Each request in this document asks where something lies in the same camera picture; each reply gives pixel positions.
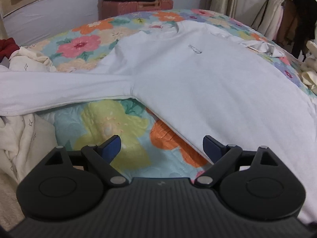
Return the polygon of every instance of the pink suitcase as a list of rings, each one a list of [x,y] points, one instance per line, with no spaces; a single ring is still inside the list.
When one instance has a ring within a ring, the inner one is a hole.
[[[173,9],[172,0],[156,0],[154,2],[111,2],[98,1],[99,20],[127,14],[130,12],[170,10]]]

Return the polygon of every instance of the floral bedspread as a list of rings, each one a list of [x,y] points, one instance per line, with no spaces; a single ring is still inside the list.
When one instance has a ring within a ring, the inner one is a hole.
[[[232,18],[192,9],[136,12],[113,17],[61,33],[31,48],[49,56],[58,71],[92,69],[110,53],[120,38],[137,31],[149,34],[172,28],[182,20],[205,22],[245,40],[270,42]],[[258,55],[279,69],[307,95],[314,96],[291,66],[294,62],[290,63],[286,57]],[[54,124],[58,144],[67,149],[77,150],[87,144],[101,144],[112,135],[119,135],[122,148],[111,165],[129,179],[134,176],[194,179],[209,167],[203,157],[145,106],[132,99],[70,105],[39,112],[39,115]]]

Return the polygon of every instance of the brown garment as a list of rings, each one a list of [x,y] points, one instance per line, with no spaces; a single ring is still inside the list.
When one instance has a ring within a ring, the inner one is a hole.
[[[296,12],[296,5],[292,0],[285,0],[283,19],[277,33],[276,42],[283,46],[291,43],[295,37],[297,26],[298,15]]]

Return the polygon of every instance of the orange flower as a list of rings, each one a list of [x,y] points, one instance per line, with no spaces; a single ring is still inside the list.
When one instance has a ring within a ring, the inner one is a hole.
[[[173,12],[157,12],[156,14],[153,14],[153,16],[158,17],[158,19],[160,21],[175,21],[175,22],[178,22],[178,21],[184,20],[183,17],[181,17],[178,14],[173,13]]]
[[[253,37],[255,40],[258,40],[258,41],[268,42],[267,38],[261,37],[261,36],[258,35],[257,33],[252,33],[252,34],[251,34],[251,37]]]
[[[152,144],[159,149],[171,150],[180,147],[184,161],[193,167],[202,167],[207,160],[198,154],[191,146],[178,137],[165,123],[158,120],[150,131]]]
[[[94,23],[80,26],[79,28],[74,28],[72,31],[73,32],[80,31],[80,34],[87,35],[89,33],[92,33],[96,29],[99,29],[99,30],[110,29],[110,28],[113,28],[113,25],[109,23],[112,20],[113,18],[96,21]]]

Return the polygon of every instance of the pink garment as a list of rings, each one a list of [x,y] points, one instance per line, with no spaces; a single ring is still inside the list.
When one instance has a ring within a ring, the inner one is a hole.
[[[278,21],[278,24],[276,25],[276,30],[275,30],[275,34],[274,34],[273,40],[276,40],[276,38],[277,38],[277,33],[278,33],[278,30],[280,29],[280,26],[281,26],[281,23],[282,23],[283,14],[284,14],[284,7],[282,6],[282,9],[281,9],[281,12],[280,12],[280,19]]]

